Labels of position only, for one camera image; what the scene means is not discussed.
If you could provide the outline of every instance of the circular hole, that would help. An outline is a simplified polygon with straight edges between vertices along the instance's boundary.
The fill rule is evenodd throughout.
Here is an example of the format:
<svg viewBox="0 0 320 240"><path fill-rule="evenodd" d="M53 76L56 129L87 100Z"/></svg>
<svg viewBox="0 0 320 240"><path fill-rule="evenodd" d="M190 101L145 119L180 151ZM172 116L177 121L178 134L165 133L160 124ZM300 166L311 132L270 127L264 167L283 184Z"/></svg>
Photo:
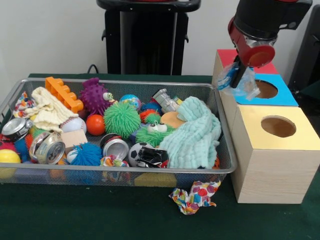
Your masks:
<svg viewBox="0 0 320 240"><path fill-rule="evenodd" d="M267 116L261 121L261 127L268 133L287 138L296 133L296 125L282 116Z"/></svg>
<svg viewBox="0 0 320 240"><path fill-rule="evenodd" d="M269 82L256 79L256 85L260 89L260 94L256 96L259 99L272 99L278 94L278 89Z"/></svg>

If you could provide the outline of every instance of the cream knit cloth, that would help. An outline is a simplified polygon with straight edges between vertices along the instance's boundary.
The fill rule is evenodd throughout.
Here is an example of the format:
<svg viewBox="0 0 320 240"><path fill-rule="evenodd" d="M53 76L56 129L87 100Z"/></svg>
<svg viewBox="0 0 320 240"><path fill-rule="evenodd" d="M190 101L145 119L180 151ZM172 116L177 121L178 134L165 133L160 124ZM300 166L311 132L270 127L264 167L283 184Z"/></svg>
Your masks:
<svg viewBox="0 0 320 240"><path fill-rule="evenodd" d="M36 115L33 124L47 131L63 133L59 125L71 117L78 117L78 114L67 109L55 96L44 87L38 87L32 92L32 97L37 103L33 108L27 108L27 118Z"/></svg>

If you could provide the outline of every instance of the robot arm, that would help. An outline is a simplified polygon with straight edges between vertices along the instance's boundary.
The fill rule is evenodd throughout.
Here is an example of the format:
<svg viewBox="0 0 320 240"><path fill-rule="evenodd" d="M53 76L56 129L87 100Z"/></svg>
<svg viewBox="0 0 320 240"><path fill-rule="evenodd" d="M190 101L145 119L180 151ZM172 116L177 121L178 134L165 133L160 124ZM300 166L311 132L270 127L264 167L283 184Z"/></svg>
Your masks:
<svg viewBox="0 0 320 240"><path fill-rule="evenodd" d="M247 67L262 67L275 56L273 45L282 29L296 30L312 0L240 0L228 32L237 50L239 70L231 87L236 88Z"/></svg>

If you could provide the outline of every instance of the green table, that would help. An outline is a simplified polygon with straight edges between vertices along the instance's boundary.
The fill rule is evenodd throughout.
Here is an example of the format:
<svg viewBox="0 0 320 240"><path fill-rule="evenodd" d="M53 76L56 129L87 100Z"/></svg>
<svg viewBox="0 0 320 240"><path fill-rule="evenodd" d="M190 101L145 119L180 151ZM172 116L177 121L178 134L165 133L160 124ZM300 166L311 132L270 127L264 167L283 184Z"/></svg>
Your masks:
<svg viewBox="0 0 320 240"><path fill-rule="evenodd" d="M87 79L93 74L32 74ZM116 76L101 79L211 82L210 76ZM320 240L320 173L301 205L238 204L226 177L217 207L185 216L171 188L0 185L1 240L217 239Z"/></svg>

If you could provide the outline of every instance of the metal mesh basket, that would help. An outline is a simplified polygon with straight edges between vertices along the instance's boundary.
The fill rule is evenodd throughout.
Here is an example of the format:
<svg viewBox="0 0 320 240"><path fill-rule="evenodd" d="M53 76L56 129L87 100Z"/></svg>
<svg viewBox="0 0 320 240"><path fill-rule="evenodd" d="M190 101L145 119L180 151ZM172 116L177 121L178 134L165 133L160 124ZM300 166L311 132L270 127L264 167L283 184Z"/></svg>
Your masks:
<svg viewBox="0 0 320 240"><path fill-rule="evenodd" d="M64 79L64 83L77 96L83 89L84 80ZM55 184L55 185L105 185L105 186L146 186L146 187L190 187L194 181L222 181L226 174L237 167L237 159L227 125L220 95L210 84L109 81L101 80L115 99L125 94L134 94L148 103L159 89L166 88L170 96L182 100L194 96L204 101L219 118L222 134L217 153L220 169L179 169L179 168L138 168L107 166L73 166L49 164L0 163L0 183ZM18 82L0 106L0 130L12 118L17 99L26 91L31 96L37 87L44 87L45 79L28 78ZM101 136L87 133L89 142L99 144Z"/></svg>

